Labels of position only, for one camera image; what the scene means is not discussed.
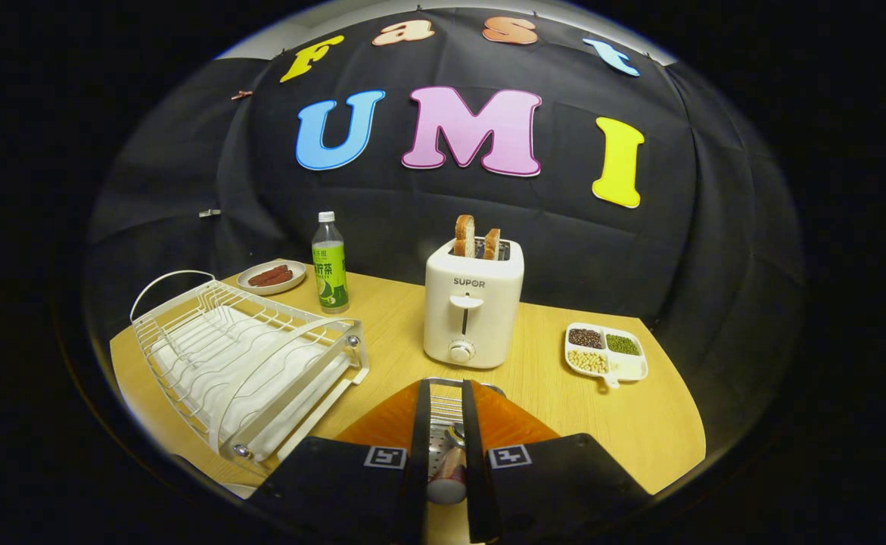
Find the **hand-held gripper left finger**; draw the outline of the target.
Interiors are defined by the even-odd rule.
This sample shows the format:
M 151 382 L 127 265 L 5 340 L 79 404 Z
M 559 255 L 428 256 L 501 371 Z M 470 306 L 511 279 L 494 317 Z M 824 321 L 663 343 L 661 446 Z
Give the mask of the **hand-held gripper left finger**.
M 302 544 L 420 543 L 430 393 L 415 381 L 336 438 L 302 439 L 253 492 L 253 510 Z

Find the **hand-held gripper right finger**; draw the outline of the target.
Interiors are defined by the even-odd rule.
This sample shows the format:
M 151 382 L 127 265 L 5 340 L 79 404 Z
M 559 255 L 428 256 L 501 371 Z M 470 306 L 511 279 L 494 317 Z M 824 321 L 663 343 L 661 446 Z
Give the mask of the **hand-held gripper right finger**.
M 560 437 L 477 381 L 462 413 L 471 541 L 592 543 L 651 501 L 590 434 Z

